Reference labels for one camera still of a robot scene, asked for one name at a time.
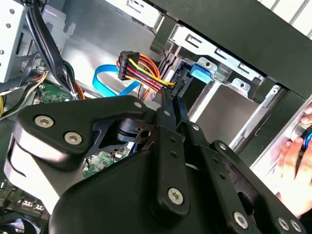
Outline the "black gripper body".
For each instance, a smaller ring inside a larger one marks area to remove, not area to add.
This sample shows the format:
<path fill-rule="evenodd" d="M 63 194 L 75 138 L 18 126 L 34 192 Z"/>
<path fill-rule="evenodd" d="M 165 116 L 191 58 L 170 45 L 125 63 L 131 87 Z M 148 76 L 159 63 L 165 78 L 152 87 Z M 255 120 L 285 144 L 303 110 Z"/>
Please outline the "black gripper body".
<path fill-rule="evenodd" d="M 212 212 L 208 182 L 186 161 L 173 182 L 157 176 L 150 150 L 134 155 L 74 185 L 49 221 L 51 234 L 221 234 Z"/>

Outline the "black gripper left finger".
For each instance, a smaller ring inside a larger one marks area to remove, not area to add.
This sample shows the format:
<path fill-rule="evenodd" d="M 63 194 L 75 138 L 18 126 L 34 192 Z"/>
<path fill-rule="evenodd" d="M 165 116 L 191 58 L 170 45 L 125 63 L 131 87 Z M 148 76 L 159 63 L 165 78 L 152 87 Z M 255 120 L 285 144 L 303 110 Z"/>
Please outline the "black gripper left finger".
<path fill-rule="evenodd" d="M 157 176 L 173 182 L 184 173 L 183 138 L 174 103 L 161 90 L 151 109 L 134 96 L 29 105 L 17 113 L 4 165 L 8 180 L 52 212 L 62 194 L 82 180 L 86 157 L 127 142 L 142 145 L 156 160 Z"/>

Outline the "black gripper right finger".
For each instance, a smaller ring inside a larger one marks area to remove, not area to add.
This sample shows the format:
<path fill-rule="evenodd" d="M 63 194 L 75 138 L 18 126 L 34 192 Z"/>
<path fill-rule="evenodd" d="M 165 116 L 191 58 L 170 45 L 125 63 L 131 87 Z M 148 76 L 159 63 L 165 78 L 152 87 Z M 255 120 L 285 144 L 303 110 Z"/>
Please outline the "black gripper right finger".
<path fill-rule="evenodd" d="M 211 210 L 222 234 L 304 234 L 303 224 L 223 141 L 208 143 L 190 121 L 184 101 L 174 98 L 176 125 L 185 137 L 186 161 L 208 182 Z"/>

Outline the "person's hand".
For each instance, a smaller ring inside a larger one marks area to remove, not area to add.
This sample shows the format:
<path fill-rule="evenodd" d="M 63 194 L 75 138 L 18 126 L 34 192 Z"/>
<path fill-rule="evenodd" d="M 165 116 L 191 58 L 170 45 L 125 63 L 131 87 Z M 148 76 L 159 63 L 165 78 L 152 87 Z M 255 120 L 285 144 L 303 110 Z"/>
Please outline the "person's hand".
<path fill-rule="evenodd" d="M 312 143 L 309 142 L 298 164 L 303 145 L 301 137 L 287 141 L 274 170 L 277 197 L 298 219 L 312 209 Z"/>

